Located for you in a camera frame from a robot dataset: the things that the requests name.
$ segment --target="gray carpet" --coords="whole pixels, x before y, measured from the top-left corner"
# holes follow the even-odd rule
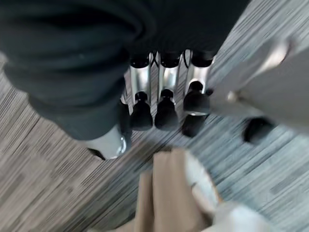
[[[308,17],[308,0],[253,0],[217,56],[211,85],[267,38],[293,35],[299,51],[308,47]],[[180,93],[184,68],[181,73]],[[183,118],[180,101],[177,106]],[[244,125],[210,116],[195,139],[178,131],[134,133],[127,155],[100,162],[35,114],[1,73],[0,232],[114,228],[134,216],[139,174],[151,168],[153,153],[173,146],[202,161],[225,200],[250,206],[283,230],[309,232],[309,138],[280,126],[251,146],[240,139]]]

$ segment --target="person's leg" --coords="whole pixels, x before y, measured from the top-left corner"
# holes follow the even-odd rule
[[[123,44],[137,32],[108,5],[84,4],[2,1],[0,50],[8,79],[41,116],[111,159],[129,144],[120,125],[129,67]]]

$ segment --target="beige fabric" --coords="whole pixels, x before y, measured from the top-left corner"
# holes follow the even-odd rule
[[[276,232],[263,217],[237,203],[220,203],[206,170],[189,152],[154,156],[140,176],[136,217],[111,232]]]

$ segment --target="dark green garment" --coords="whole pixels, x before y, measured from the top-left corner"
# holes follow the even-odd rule
[[[11,83],[77,140],[108,132],[130,54],[216,54],[249,0],[1,0]]]

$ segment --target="chrome chair leg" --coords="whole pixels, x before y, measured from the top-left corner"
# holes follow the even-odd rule
[[[175,130],[179,125],[174,98],[177,94],[181,60],[181,53],[159,54],[157,113],[154,125],[163,131]]]
[[[134,131],[146,131],[153,126],[151,106],[151,54],[131,58],[130,75],[133,113],[130,126]]]

